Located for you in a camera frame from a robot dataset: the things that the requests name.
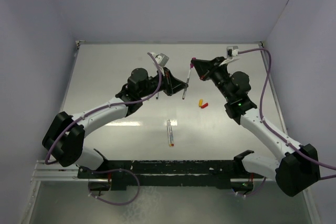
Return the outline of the purple marker pen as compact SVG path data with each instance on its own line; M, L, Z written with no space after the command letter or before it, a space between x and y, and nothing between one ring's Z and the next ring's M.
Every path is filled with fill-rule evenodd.
M192 68L189 68L188 75L187 75L187 78L186 78L186 85L185 85L184 90L183 90L182 100L185 100L185 97L186 97L188 84L189 84L190 77L191 77L191 70L192 70Z

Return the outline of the yellow marker pen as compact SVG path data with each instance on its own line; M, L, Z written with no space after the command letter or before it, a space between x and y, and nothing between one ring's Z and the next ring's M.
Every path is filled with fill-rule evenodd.
M170 122L170 120L167 120L167 122L166 122L166 126L167 126L167 137L168 137L169 147L172 147L172 140L171 140L171 122Z

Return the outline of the red marker pen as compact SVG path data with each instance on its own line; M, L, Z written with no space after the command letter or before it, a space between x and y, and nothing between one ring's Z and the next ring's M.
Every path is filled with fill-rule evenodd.
M174 137L173 137L173 130L171 126L171 140L172 140L172 147L174 146Z

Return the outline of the purple pen cap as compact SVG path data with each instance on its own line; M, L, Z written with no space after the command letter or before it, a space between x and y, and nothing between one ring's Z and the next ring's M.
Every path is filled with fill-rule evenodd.
M194 67L193 60L195 60L195 59L196 59L195 57L193 57L193 58L191 59L191 63L190 63L190 68L191 68L191 69Z

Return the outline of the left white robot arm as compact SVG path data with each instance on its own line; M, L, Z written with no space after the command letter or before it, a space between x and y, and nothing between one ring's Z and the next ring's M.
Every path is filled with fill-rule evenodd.
M42 145L61 166L75 164L88 168L96 178L102 178L108 172L107 159L98 150L85 147L84 139L106 124L135 113L142 106L143 99L160 91L172 96L187 86L173 77L168 68L163 68L155 77L150 77L143 68L136 68L121 91L105 104L90 112L58 113Z

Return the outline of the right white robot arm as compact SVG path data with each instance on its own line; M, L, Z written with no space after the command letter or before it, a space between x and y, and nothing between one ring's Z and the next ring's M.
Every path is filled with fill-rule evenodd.
M191 65L200 80L211 80L226 99L225 111L229 118L257 137L274 155L267 158L253 151L235 156L234 173L246 177L259 174L275 181L290 197L297 195L321 178L317 164L318 153L311 145L303 146L274 127L251 101L249 76L241 71L230 74L228 60L216 57L213 60L191 60Z

